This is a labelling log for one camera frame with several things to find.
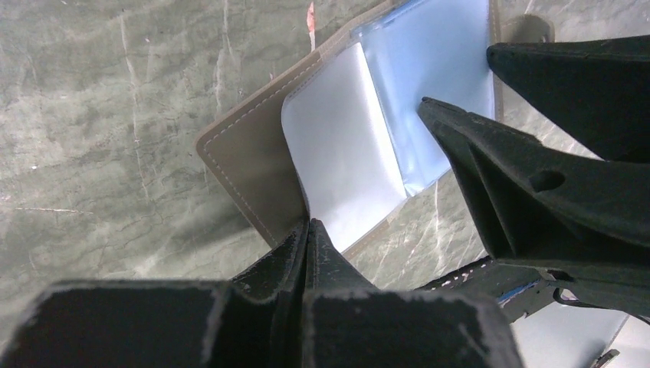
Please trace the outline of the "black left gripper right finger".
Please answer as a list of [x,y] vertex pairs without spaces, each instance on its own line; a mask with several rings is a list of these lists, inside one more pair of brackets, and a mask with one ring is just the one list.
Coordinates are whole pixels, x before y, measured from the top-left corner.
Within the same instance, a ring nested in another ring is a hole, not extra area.
[[521,367],[507,318],[484,295],[383,291],[332,246],[323,223],[307,236],[306,367]]

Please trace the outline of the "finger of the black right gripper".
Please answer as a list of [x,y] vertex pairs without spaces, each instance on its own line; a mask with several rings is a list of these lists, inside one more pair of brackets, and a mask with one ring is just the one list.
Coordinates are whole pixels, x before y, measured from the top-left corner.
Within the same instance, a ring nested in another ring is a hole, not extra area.
[[490,69],[597,156],[649,161],[649,37],[498,43]]
[[487,253],[597,307],[649,314],[649,167],[544,146],[430,97],[419,117],[458,181]]

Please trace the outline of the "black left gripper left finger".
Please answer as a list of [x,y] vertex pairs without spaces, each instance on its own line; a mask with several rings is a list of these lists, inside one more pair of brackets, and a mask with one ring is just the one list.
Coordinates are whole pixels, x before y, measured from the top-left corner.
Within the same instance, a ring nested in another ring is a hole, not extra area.
[[3,367],[297,364],[308,224],[229,280],[65,280],[29,304]]

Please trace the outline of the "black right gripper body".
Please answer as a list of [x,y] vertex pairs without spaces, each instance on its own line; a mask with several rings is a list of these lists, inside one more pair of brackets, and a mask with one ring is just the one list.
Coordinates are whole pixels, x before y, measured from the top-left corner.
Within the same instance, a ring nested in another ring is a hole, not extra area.
[[484,257],[418,288],[416,319],[434,325],[477,320],[499,307],[513,322],[557,302],[578,310],[621,311],[649,322],[649,269],[613,264],[528,268]]

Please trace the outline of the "grey leather card holder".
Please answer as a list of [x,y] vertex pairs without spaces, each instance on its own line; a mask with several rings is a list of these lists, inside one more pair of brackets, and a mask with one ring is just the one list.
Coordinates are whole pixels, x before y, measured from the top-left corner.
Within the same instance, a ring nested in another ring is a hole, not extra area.
[[496,1],[384,1],[313,44],[195,147],[271,247],[318,219],[345,252],[450,168],[417,114],[421,99],[500,120],[487,48],[554,38],[539,15],[500,20]]

